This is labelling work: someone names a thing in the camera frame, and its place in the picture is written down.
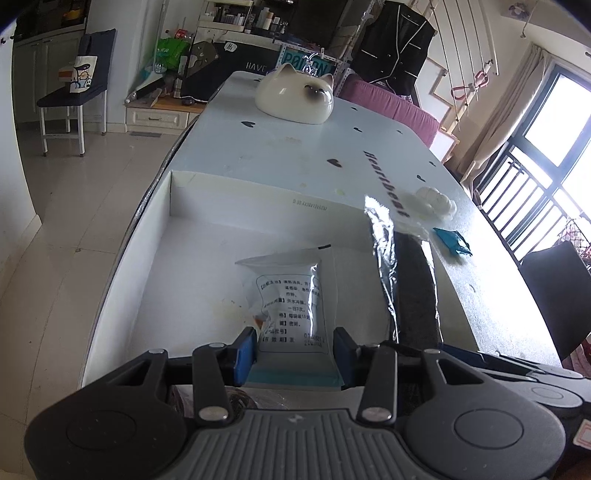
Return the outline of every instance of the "balcony railing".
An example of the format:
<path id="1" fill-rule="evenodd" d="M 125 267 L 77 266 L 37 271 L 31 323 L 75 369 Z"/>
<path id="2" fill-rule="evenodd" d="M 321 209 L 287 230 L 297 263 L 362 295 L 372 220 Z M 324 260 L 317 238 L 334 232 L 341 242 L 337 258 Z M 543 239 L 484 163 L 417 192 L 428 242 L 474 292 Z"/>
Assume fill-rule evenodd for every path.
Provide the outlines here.
<path id="1" fill-rule="evenodd" d="M 575 245 L 591 265 L 591 221 L 573 198 L 556 184 L 542 184 L 520 162 L 515 149 L 505 149 L 504 159 L 480 183 L 482 209 L 518 261 L 531 251 L 561 241 Z"/>

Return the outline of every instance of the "green plastic bag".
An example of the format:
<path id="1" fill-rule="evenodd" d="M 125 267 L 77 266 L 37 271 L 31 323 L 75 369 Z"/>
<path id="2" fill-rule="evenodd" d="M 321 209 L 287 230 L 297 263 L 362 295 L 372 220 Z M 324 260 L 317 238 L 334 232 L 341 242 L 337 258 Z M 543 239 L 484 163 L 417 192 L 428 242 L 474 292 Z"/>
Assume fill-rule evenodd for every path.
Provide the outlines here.
<path id="1" fill-rule="evenodd" d="M 156 51 L 157 62 L 165 65 L 167 70 L 176 72 L 181 56 L 188 47 L 189 42 L 182 38 L 161 38 Z"/>

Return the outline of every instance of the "curtain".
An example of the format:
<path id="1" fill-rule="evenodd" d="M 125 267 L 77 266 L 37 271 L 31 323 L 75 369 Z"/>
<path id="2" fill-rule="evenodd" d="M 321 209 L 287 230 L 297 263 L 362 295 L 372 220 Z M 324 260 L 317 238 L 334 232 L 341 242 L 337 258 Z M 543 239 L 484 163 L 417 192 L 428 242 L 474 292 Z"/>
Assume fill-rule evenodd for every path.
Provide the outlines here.
<path id="1" fill-rule="evenodd" d="M 540 88 L 551 57 L 538 45 L 531 44 L 515 76 L 499 100 L 488 122 L 463 158 L 451 166 L 463 175 L 460 182 L 473 192 L 474 179 L 484 171 L 491 155 L 511 136 Z"/>

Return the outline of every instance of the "printed label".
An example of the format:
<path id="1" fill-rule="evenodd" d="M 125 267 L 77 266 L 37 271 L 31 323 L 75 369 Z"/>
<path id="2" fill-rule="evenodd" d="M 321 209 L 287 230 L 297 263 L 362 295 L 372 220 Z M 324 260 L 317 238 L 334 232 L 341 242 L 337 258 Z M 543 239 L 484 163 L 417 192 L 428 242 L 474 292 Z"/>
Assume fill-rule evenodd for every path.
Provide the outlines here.
<path id="1" fill-rule="evenodd" d="M 583 420 L 574 436 L 573 443 L 579 447 L 591 450 L 591 421 Z"/>
<path id="2" fill-rule="evenodd" d="M 267 314 L 263 352 L 327 353 L 320 284 L 309 275 L 263 275 L 256 286 Z"/>

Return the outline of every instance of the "black window frame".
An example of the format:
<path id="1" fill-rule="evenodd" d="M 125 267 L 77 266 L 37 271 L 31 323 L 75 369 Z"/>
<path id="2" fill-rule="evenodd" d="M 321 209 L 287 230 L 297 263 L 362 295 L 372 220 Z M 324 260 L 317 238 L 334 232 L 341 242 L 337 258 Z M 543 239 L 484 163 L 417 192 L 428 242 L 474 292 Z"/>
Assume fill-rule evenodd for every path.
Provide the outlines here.
<path id="1" fill-rule="evenodd" d="M 536 204 L 531 208 L 531 210 L 526 214 L 524 219 L 520 221 L 519 224 L 505 237 L 510 245 L 512 245 L 523 234 L 523 232 L 532 225 L 533 222 L 535 222 L 539 214 L 544 210 L 544 208 L 547 207 L 549 203 L 556 205 L 562 211 L 563 216 L 568 217 L 563 208 L 558 205 L 555 200 L 553 200 L 553 197 L 558 192 L 558 190 L 562 188 L 563 182 L 573 170 L 585 148 L 587 148 L 587 145 L 591 143 L 591 115 L 589 116 L 589 119 L 587 119 L 587 122 L 581 130 L 581 133 L 559 166 L 554 165 L 554 163 L 548 157 L 546 157 L 546 155 L 544 155 L 525 137 L 537 119 L 538 114 L 544 107 L 546 100 L 552 93 L 552 90 L 561 76 L 569 78 L 591 92 L 591 82 L 582 79 L 577 74 L 560 65 L 554 66 L 554 69 L 550 73 L 547 81 L 542 86 L 528 112 L 525 114 L 524 118 L 515 129 L 515 132 L 491 158 L 491 166 L 481 177 L 481 180 L 477 186 L 478 191 L 483 192 L 488 184 L 493 180 L 499 169 L 501 169 L 501 167 L 506 164 L 507 159 L 511 159 L 513 162 L 519 165 L 522 170 L 525 170 L 525 168 L 521 166 L 518 159 L 515 158 L 515 156 L 511 153 L 513 147 L 519 148 L 551 178 L 552 183 L 547 188 L 543 187 L 539 182 L 537 182 L 538 186 L 542 189 L 543 194 Z M 568 192 L 566 192 L 564 189 L 563 192 L 565 192 L 569 199 L 579 208 L 578 204 L 572 199 Z M 581 217 L 584 217 L 587 221 L 591 222 L 589 215 L 591 215 L 591 212 L 582 212 Z"/>

